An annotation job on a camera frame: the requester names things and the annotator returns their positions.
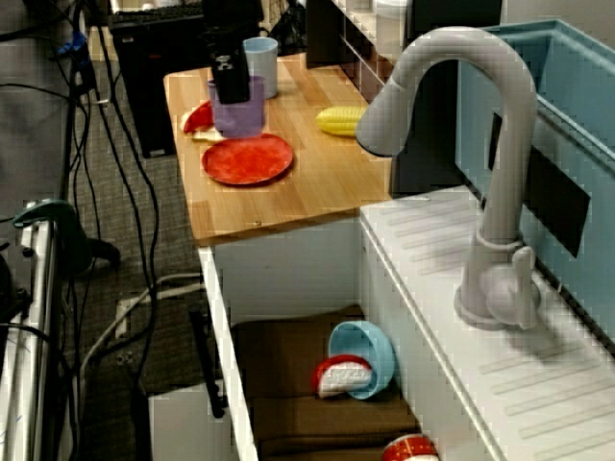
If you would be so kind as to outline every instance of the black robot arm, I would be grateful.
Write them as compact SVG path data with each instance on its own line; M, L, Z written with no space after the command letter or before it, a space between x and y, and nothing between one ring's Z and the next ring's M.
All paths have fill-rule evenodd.
M216 93L222 104L250 99L250 76L242 42L257 36L260 0L201 0L205 39Z

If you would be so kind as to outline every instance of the wall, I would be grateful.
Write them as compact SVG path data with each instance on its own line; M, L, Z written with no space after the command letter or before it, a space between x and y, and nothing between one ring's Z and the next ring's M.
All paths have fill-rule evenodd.
M613 0L504 0L502 22L558 17L615 49Z

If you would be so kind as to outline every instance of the yellow corn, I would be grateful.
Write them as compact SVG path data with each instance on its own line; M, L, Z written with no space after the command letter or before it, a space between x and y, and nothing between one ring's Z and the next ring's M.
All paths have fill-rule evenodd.
M324 109L316 115L316 125L323 132L338 136L354 136L355 127L365 108L338 106Z

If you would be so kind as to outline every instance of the purple cup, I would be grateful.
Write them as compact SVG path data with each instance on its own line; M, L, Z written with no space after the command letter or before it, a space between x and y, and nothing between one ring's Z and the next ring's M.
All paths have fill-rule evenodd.
M265 126L265 79L250 77L250 100L245 103L220 104L213 80L208 81L213 125L224 137L252 137Z

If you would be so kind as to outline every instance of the blue bowl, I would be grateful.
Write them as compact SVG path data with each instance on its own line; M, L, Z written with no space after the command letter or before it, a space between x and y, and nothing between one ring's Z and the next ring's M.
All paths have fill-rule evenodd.
M329 338L329 357L350 353L367 360L372 367L372 380L360 389L349 391L355 399L365 400L384 389L397 366L391 343L382 330L365 321L343 322Z

